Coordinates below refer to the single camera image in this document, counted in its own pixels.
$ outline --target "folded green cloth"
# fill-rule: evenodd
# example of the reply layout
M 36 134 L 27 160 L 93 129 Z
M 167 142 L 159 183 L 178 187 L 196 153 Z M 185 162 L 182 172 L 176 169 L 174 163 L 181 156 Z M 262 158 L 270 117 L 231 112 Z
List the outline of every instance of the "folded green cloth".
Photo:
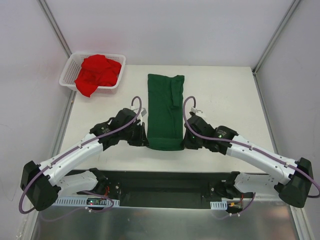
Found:
M 185 76 L 148 74 L 149 148 L 183 150 L 183 91 Z

